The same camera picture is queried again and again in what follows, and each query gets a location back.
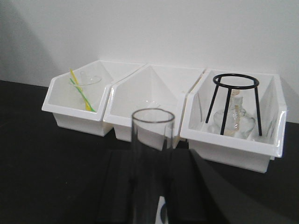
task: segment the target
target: black surface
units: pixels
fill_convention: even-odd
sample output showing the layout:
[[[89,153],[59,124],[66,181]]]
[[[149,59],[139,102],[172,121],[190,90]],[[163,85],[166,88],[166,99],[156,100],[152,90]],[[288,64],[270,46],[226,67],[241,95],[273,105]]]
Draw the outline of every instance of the black surface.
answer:
[[[129,143],[114,131],[99,137],[59,128],[41,111],[46,91],[0,81],[0,223],[94,223],[108,149]],[[283,157],[266,174],[208,163],[240,192],[299,223],[298,133],[298,124],[286,124]]]

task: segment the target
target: glass beaker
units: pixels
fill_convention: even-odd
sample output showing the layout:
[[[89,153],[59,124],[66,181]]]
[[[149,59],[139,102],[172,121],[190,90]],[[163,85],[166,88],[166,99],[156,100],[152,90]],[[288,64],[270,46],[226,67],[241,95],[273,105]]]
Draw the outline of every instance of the glass beaker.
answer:
[[[174,115],[159,109],[132,114],[132,224],[154,224],[172,152]]]

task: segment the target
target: yellow straw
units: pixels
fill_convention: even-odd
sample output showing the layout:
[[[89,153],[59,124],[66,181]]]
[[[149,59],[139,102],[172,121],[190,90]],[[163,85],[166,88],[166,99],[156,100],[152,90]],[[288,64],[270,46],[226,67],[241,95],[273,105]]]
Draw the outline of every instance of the yellow straw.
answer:
[[[73,76],[73,79],[74,79],[75,83],[76,83],[77,85],[79,85],[78,80],[77,80],[77,78],[75,77],[75,74],[74,74],[74,72],[73,72],[72,69],[70,69],[70,72],[71,72],[71,76]]]

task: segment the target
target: black holder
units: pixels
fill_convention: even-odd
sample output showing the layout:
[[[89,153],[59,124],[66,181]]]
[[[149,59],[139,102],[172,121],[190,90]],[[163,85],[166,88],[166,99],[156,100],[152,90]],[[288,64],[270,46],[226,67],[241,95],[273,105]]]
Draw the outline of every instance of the black holder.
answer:
[[[235,85],[227,85],[227,84],[221,83],[221,78],[222,77],[228,77],[228,76],[242,77],[242,78],[251,79],[253,81],[253,85],[235,86]],[[227,119],[227,116],[228,116],[229,99],[230,99],[232,89],[234,89],[234,90],[249,90],[249,89],[254,88],[255,96],[256,96],[256,115],[257,115],[257,123],[258,123],[258,133],[259,133],[260,136],[262,136],[260,104],[259,104],[259,100],[258,100],[258,91],[257,91],[257,86],[259,85],[259,81],[256,78],[251,77],[251,76],[242,75],[242,74],[228,73],[228,74],[216,75],[213,78],[213,82],[216,84],[216,87],[215,87],[215,91],[214,91],[214,94],[213,94],[213,98],[212,98],[212,102],[211,102],[209,111],[207,113],[206,123],[208,123],[208,121],[209,121],[209,118],[210,118],[210,115],[211,115],[211,111],[212,111],[212,108],[213,108],[213,105],[214,105],[214,101],[215,101],[219,86],[228,89],[228,94],[227,94],[227,97],[226,97],[226,103],[225,103],[225,109],[224,109],[224,115],[223,115],[223,120],[222,120],[222,125],[221,125],[221,131],[220,131],[221,135],[224,134],[225,123],[226,123],[226,119]]]

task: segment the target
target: glass bottle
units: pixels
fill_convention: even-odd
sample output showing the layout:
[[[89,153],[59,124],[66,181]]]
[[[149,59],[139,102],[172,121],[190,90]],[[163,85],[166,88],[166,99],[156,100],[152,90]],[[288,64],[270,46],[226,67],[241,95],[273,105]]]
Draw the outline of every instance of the glass bottle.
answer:
[[[224,135],[240,139],[247,139],[256,124],[256,120],[242,107],[243,96],[240,91],[233,90],[229,102],[228,115]],[[214,114],[214,122],[219,132],[223,121],[224,109]]]

